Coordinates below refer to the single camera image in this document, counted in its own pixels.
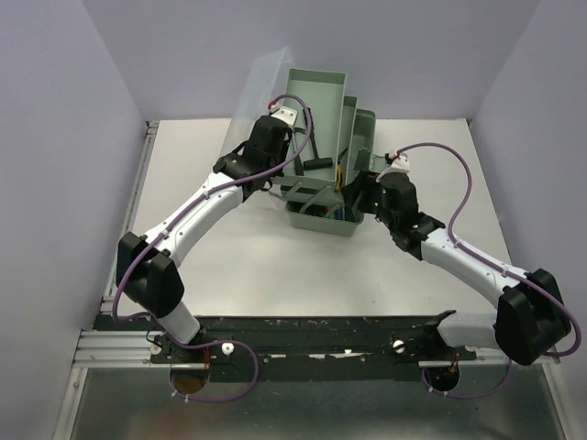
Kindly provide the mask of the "yellow handled pliers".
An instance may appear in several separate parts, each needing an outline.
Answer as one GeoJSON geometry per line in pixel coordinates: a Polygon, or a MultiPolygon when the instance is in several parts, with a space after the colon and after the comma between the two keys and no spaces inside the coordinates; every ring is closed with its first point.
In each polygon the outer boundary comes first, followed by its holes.
{"type": "Polygon", "coordinates": [[[335,184],[335,191],[338,193],[342,186],[343,186],[343,166],[342,166],[342,160],[344,159],[346,153],[347,153],[348,149],[344,148],[339,154],[338,154],[338,159],[337,159],[337,178],[336,178],[336,184],[335,184]]]}

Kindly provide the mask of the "black T-handle wrench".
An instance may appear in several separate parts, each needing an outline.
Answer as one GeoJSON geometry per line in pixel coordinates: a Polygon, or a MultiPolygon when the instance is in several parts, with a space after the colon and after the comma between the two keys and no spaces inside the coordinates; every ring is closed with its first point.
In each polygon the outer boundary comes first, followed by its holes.
{"type": "Polygon", "coordinates": [[[312,131],[309,135],[310,144],[311,144],[311,151],[313,153],[313,158],[309,160],[305,160],[303,162],[303,167],[305,171],[314,171],[314,170],[322,170],[328,169],[333,166],[333,161],[330,157],[321,157],[317,143],[316,143],[316,135],[315,132],[312,131]]]}

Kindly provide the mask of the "green plastic tool box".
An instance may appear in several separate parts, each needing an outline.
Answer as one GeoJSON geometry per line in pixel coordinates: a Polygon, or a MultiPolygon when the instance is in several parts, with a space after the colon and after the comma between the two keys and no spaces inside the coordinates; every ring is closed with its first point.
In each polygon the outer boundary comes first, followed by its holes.
{"type": "Polygon", "coordinates": [[[274,180],[270,195],[288,214],[291,226],[330,235],[350,237],[363,214],[345,203],[342,188],[361,171],[379,171],[383,160],[373,153],[376,116],[361,109],[357,97],[347,93],[344,72],[295,67],[291,52],[282,48],[258,57],[249,71],[228,126],[221,154],[227,154],[249,137],[255,121],[267,113],[268,102],[287,94],[281,104],[297,113],[291,146],[304,141],[302,98],[314,120],[314,133],[300,157],[274,180]]]}

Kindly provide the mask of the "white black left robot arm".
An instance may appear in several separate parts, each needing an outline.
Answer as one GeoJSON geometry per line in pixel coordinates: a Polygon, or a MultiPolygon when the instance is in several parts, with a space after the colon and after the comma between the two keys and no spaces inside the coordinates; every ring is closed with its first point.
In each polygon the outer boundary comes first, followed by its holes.
{"type": "Polygon", "coordinates": [[[224,215],[282,173],[298,112],[261,116],[249,138],[217,159],[201,187],[148,232],[126,233],[116,255],[116,294],[138,303],[173,338],[172,352],[184,362],[204,348],[199,321],[183,302],[179,268],[194,245],[224,215]]]}

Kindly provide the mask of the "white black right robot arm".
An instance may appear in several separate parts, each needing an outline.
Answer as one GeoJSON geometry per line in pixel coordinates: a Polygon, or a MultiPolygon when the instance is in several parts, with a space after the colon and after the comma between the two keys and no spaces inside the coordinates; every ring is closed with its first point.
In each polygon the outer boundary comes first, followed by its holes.
{"type": "Polygon", "coordinates": [[[382,223],[403,252],[446,271],[493,307],[491,313],[444,313],[422,336],[429,357],[444,358],[455,347],[490,348],[528,366],[570,333],[570,318],[549,272],[508,266],[458,240],[419,209],[406,174],[362,171],[341,192],[347,206],[382,223]]]}

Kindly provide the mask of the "black mounting base rail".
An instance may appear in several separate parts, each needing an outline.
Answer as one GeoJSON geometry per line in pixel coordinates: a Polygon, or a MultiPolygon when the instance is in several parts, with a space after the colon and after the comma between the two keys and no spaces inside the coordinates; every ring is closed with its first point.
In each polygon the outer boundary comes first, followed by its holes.
{"type": "Polygon", "coordinates": [[[436,316],[204,317],[193,348],[176,346],[145,319],[117,324],[97,316],[98,331],[144,332],[147,363],[213,382],[414,381],[423,365],[447,369],[472,361],[447,346],[436,316]]]}

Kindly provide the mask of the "aluminium extrusion frame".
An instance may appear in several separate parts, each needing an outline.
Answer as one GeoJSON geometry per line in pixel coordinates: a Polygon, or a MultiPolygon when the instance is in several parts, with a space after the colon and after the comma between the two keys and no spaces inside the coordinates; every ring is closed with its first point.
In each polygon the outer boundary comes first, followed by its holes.
{"type": "MultiPolygon", "coordinates": [[[[134,178],[122,234],[136,234],[150,229],[155,222],[145,215],[149,187],[155,171],[155,150],[159,146],[162,120],[150,120],[134,178]]],[[[92,327],[80,333],[72,365],[77,369],[121,369],[150,367],[151,354],[157,350],[152,344],[161,332],[148,317],[125,323],[112,321],[111,309],[116,293],[116,265],[113,265],[100,302],[100,309],[92,327]]]]}

